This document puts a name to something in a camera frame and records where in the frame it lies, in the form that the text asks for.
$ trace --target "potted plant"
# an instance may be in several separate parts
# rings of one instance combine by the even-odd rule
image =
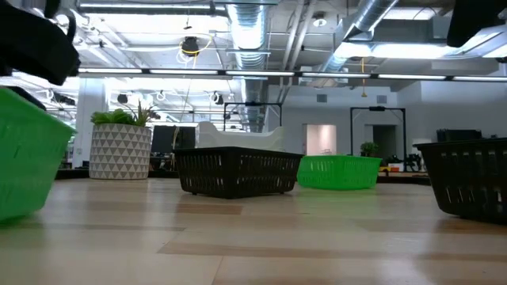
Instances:
[[[379,145],[374,142],[364,142],[361,145],[361,156],[364,157],[375,157],[377,151],[379,151]]]
[[[95,112],[90,151],[90,178],[132,180],[146,179],[150,163],[151,129],[146,127],[151,108],[133,115],[122,109]]]

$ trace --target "black basket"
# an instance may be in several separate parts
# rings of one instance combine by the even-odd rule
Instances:
[[[291,191],[303,156],[242,147],[174,153],[184,191],[226,199]]]
[[[468,219],[507,222],[507,139],[415,145],[438,207]]]

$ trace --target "plant pot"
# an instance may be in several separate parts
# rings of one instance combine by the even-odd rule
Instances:
[[[90,178],[148,178],[151,130],[118,123],[93,126]]]

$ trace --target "doorway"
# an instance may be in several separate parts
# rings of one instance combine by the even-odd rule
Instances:
[[[373,142],[379,146],[378,158],[386,159],[396,154],[396,126],[373,125]]]
[[[306,142],[303,144],[306,155],[336,154],[336,126],[305,124]]]

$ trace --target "small plant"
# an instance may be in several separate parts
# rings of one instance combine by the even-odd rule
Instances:
[[[137,106],[137,113],[134,112],[130,107],[127,106],[132,111],[131,114],[125,112],[122,109],[116,109],[113,112],[95,112],[92,115],[91,122],[100,125],[100,124],[127,124],[132,126],[138,126],[138,127],[146,127],[146,124],[151,119],[151,109],[153,107],[149,108],[143,108],[141,106],[141,101],[139,102]]]
[[[365,157],[374,156],[379,151],[379,145],[374,142],[364,142],[361,145],[361,155]]]

